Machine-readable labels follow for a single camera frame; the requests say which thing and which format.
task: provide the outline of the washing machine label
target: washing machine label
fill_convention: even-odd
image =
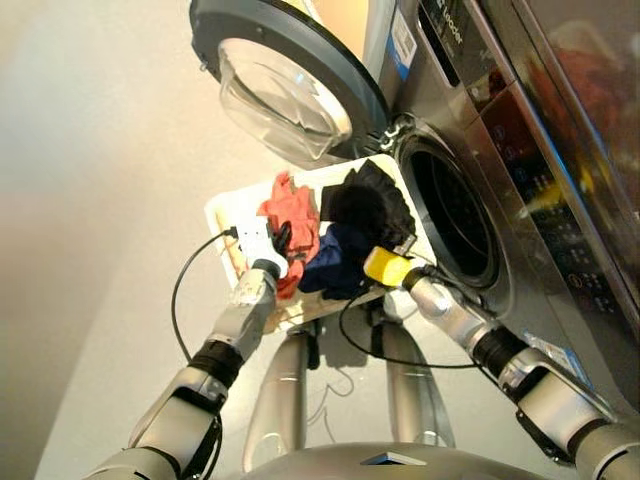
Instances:
[[[528,331],[524,331],[524,338],[533,348],[537,348],[542,353],[547,355],[551,360],[555,361],[569,372],[573,373],[578,379],[580,379],[585,385],[593,387],[593,384],[589,381],[589,377],[585,373],[584,369],[580,365],[578,357],[568,348],[560,348],[553,343],[536,337]]]
[[[417,44],[400,10],[396,8],[387,39],[387,50],[391,53],[402,80],[409,76],[409,67],[416,54]]]

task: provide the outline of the clothing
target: clothing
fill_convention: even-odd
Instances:
[[[390,251],[416,232],[402,192],[371,160],[349,172],[341,185],[322,189],[320,219],[352,225],[373,245]]]
[[[295,188],[287,172],[279,174],[271,190],[271,198],[260,205],[256,215],[268,216],[274,232],[280,231],[285,222],[290,223],[291,238],[284,253],[289,262],[289,272],[278,280],[279,299],[291,298],[304,273],[304,266],[318,253],[318,212],[311,201],[311,190],[303,186]]]
[[[357,228],[333,223],[320,237],[320,250],[304,269],[298,285],[302,292],[324,290],[322,297],[352,298],[365,279],[363,265],[373,245]]]

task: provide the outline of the navy blue cloth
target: navy blue cloth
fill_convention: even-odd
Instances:
[[[372,248],[371,241],[357,228],[329,225],[320,237],[320,250],[304,268],[298,289],[305,293],[324,290],[322,297],[326,299],[352,298],[365,279],[363,265]]]

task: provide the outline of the wire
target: wire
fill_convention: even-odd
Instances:
[[[215,235],[213,238],[210,238],[205,243],[203,243],[195,252],[191,254],[191,256],[184,263],[184,265],[182,266],[182,270],[180,270],[180,273],[178,274],[176,283],[173,286],[173,292],[171,293],[171,324],[173,325],[173,333],[176,336],[178,345],[180,346],[180,349],[182,350],[182,353],[184,354],[184,358],[187,360],[187,362],[191,361],[191,354],[189,353],[189,350],[187,349],[187,346],[185,345],[184,340],[182,338],[182,334],[180,333],[180,327],[178,326],[178,318],[176,316],[176,301],[178,299],[178,290],[180,289],[180,285],[182,284],[182,280],[184,279],[184,276],[187,273],[187,270],[189,270],[189,267],[191,266],[193,261],[196,259],[196,257],[200,255],[209,245],[211,245],[213,242],[215,242],[217,239],[219,239],[223,235],[231,235],[231,234],[232,234],[231,229],[224,230],[223,232],[220,232],[218,235]],[[216,423],[218,424],[218,435],[216,436],[215,452],[213,453],[213,457],[210,458],[209,468],[202,475],[203,480],[208,480],[209,477],[211,477],[211,475],[213,474],[213,469],[215,468],[216,463],[218,463],[218,457],[220,457],[220,450],[222,449],[222,417],[220,417],[219,413],[216,415]]]
[[[209,478],[213,474],[213,469],[216,467],[216,464],[218,463],[218,458],[220,457],[220,450],[222,449],[222,417],[220,417],[220,414],[216,415],[216,421],[218,422],[218,425],[219,425],[218,437],[216,439],[216,451],[213,454],[211,463],[209,463],[209,468],[207,468],[207,471],[204,473],[204,475],[202,475],[202,480],[209,480]]]
[[[349,342],[349,344],[354,347],[356,350],[361,351],[362,353],[366,354],[366,355],[370,355],[372,357],[375,358],[379,358],[380,360],[386,360],[387,362],[391,362],[391,363],[398,363],[400,365],[409,365],[412,367],[427,367],[427,368],[442,368],[442,369],[447,369],[447,370],[462,370],[462,369],[466,369],[466,368],[477,368],[477,365],[475,363],[463,363],[463,364],[459,364],[459,365],[442,365],[442,364],[438,364],[438,363],[424,363],[424,362],[411,362],[409,360],[400,360],[398,358],[389,358],[389,357],[385,357],[384,355],[379,355],[375,352],[372,352],[371,350],[367,350],[366,348],[358,345],[348,334],[347,331],[344,328],[344,313],[348,310],[348,308],[353,304],[353,302],[355,302],[356,300],[358,300],[358,298],[360,298],[363,294],[356,294],[354,297],[351,298],[351,300],[349,300],[347,302],[347,304],[344,306],[344,308],[342,309],[342,311],[340,312],[340,315],[338,317],[338,326],[340,327],[340,333],[342,333],[342,336],[345,338],[345,340],[347,342]]]
[[[313,425],[318,420],[318,418],[320,418],[318,415],[322,413],[323,410],[327,409],[325,402],[327,400],[327,396],[329,395],[329,392],[333,392],[338,397],[346,398],[349,395],[351,395],[356,389],[355,382],[353,381],[353,378],[351,378],[351,375],[344,372],[340,368],[336,368],[336,371],[339,372],[343,377],[345,377],[348,380],[349,391],[347,391],[346,393],[340,393],[335,388],[333,388],[333,386],[331,386],[329,383],[325,384],[324,393],[322,394],[322,398],[320,399],[320,404],[318,405],[318,408],[316,408],[316,411],[313,412],[313,414],[309,415],[309,417],[307,418],[307,425]]]
[[[189,353],[189,350],[187,350],[187,346],[185,345],[184,340],[182,339],[182,335],[180,334],[180,328],[178,327],[178,319],[176,317],[176,300],[178,298],[178,289],[180,288],[180,285],[182,284],[182,280],[183,280],[185,274],[187,273],[187,270],[189,270],[189,267],[191,266],[193,261],[196,259],[196,257],[198,255],[200,255],[203,250],[205,250],[209,245],[211,245],[217,239],[219,239],[223,235],[230,235],[230,234],[231,234],[231,230],[225,230],[223,232],[220,232],[215,237],[210,238],[209,240],[207,240],[205,243],[203,243],[200,246],[200,248],[198,248],[195,252],[193,252],[193,254],[191,254],[191,256],[188,258],[188,260],[182,266],[182,270],[180,270],[180,274],[178,274],[178,278],[176,280],[176,283],[173,286],[173,293],[171,294],[171,323],[173,325],[173,333],[176,336],[176,340],[178,341],[178,345],[180,346],[180,349],[182,350],[182,353],[184,354],[184,358],[187,359],[187,362],[191,361],[191,354]]]

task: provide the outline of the black cable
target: black cable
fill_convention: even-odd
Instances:
[[[363,294],[359,293],[354,295],[351,300],[349,300],[347,302],[347,304],[344,306],[344,308],[342,309],[342,311],[340,312],[340,315],[338,317],[338,326],[340,327],[340,333],[342,333],[342,336],[345,338],[345,340],[347,340],[347,342],[349,342],[349,344],[355,348],[356,350],[360,350],[362,353],[366,354],[366,355],[370,355],[372,357],[375,358],[379,358],[380,360],[386,360],[387,362],[391,362],[391,363],[399,363],[400,365],[409,365],[412,367],[428,367],[428,368],[442,368],[442,369],[449,369],[449,370],[461,370],[461,369],[465,369],[465,368],[477,368],[477,365],[475,363],[463,363],[460,365],[441,365],[438,363],[422,363],[422,362],[411,362],[408,360],[400,360],[397,358],[388,358],[385,357],[384,355],[379,355],[375,352],[372,352],[371,350],[367,350],[366,348],[358,345],[348,334],[347,331],[344,328],[344,313],[348,310],[348,308],[353,304],[353,302],[355,302],[356,300],[358,300],[358,298],[360,298]]]
[[[216,421],[218,422],[218,426],[219,426],[218,438],[216,440],[216,451],[213,454],[213,459],[209,464],[209,468],[207,468],[207,471],[202,476],[202,480],[209,480],[209,477],[211,477],[211,475],[213,474],[213,469],[216,467],[216,464],[218,463],[218,457],[220,457],[220,450],[222,449],[222,418],[220,417],[220,414],[216,416]]]
[[[178,289],[180,288],[180,284],[182,284],[182,279],[184,278],[184,275],[187,273],[187,270],[189,269],[193,261],[196,259],[196,257],[200,255],[200,253],[202,253],[204,249],[206,249],[209,245],[211,245],[213,242],[215,242],[217,239],[219,239],[223,235],[231,235],[231,230],[229,229],[229,230],[225,230],[224,232],[220,232],[215,237],[207,240],[205,243],[203,243],[200,246],[200,248],[198,248],[195,252],[193,252],[193,254],[182,266],[182,270],[180,270],[178,279],[176,280],[176,283],[173,286],[173,293],[171,294],[171,323],[173,324],[173,333],[176,336],[178,345],[180,345],[180,349],[184,354],[184,358],[187,359],[187,362],[191,361],[191,354],[189,353],[189,350],[187,350],[187,346],[184,344],[184,340],[182,339],[182,335],[180,334],[180,328],[178,327],[178,319],[176,317],[176,299],[178,298]]]

